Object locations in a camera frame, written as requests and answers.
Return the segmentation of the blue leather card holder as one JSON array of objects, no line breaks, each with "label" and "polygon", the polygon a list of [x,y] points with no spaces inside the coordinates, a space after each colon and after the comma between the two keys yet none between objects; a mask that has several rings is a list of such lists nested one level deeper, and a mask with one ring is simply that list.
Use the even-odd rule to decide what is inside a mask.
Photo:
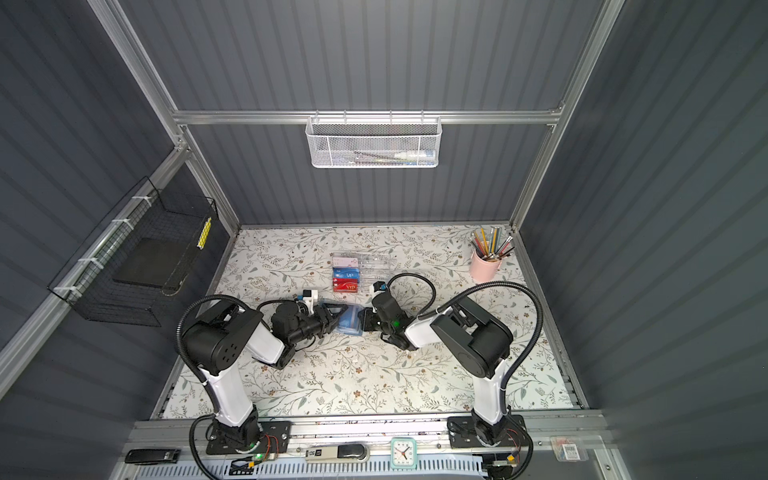
[{"label": "blue leather card holder", "polygon": [[339,304],[348,304],[349,309],[342,316],[339,325],[335,328],[335,331],[344,335],[361,336],[363,334],[363,330],[360,326],[359,313],[363,311],[363,307],[358,304]]}]

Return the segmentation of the clear acrylic organizer box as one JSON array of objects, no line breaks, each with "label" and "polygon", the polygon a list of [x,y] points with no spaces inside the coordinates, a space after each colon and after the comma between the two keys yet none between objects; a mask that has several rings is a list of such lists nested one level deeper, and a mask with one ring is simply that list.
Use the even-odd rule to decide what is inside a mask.
[{"label": "clear acrylic organizer box", "polygon": [[392,268],[394,266],[393,257],[387,254],[378,253],[350,253],[350,252],[334,252],[331,255],[331,268],[333,282],[333,267],[332,257],[344,256],[344,257],[357,257],[359,259],[360,279],[359,289],[357,293],[368,292],[371,285],[376,281],[387,282],[393,275]]}]

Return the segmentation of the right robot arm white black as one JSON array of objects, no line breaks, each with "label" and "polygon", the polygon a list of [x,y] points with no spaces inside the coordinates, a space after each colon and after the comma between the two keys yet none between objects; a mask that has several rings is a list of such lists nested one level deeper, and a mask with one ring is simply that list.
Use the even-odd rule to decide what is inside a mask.
[{"label": "right robot arm white black", "polygon": [[439,343],[473,377],[475,417],[495,427],[507,414],[502,399],[513,334],[498,318],[465,297],[425,316],[410,317],[388,291],[357,314],[365,332],[401,350],[415,351]]}]

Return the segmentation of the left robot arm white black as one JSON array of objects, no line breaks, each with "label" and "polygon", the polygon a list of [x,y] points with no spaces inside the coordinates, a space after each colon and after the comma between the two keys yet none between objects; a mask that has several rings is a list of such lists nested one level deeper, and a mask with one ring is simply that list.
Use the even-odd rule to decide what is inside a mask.
[{"label": "left robot arm white black", "polygon": [[215,425],[233,442],[250,444],[259,436],[258,413],[239,374],[241,354],[281,370],[299,342],[331,333],[349,309],[344,303],[316,301],[308,292],[255,308],[230,295],[209,295],[182,314],[176,348],[208,394]]}]

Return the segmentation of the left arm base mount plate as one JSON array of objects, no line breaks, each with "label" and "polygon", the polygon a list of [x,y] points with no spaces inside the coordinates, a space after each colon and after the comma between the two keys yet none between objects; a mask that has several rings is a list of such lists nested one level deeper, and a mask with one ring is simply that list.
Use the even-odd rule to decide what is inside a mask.
[{"label": "left arm base mount plate", "polygon": [[285,453],[293,424],[289,421],[251,421],[231,427],[214,420],[206,431],[207,455]]}]

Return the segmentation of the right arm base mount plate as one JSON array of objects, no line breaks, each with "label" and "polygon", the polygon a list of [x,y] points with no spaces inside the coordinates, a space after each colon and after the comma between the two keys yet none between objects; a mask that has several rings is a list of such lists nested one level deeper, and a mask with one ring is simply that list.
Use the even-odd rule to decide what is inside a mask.
[{"label": "right arm base mount plate", "polygon": [[446,424],[450,446],[456,449],[509,447],[519,450],[532,443],[521,415],[504,415],[493,425],[475,415],[451,416]]}]

